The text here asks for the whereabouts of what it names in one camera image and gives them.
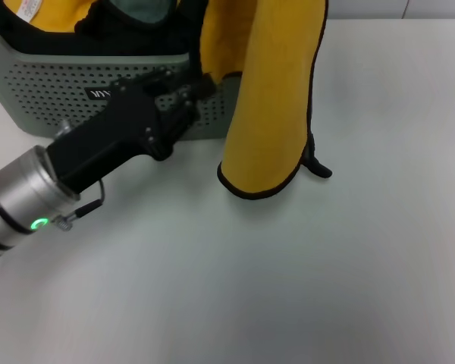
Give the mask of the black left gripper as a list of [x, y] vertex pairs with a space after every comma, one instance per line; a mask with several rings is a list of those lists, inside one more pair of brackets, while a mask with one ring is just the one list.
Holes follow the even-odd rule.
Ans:
[[[210, 74], [156, 68], [112, 83], [106, 107], [47, 147], [56, 177], [75, 193], [102, 179], [137, 155], [164, 161], [173, 145], [199, 118], [194, 101], [216, 92]], [[180, 93], [187, 101], [157, 109], [155, 98]]]

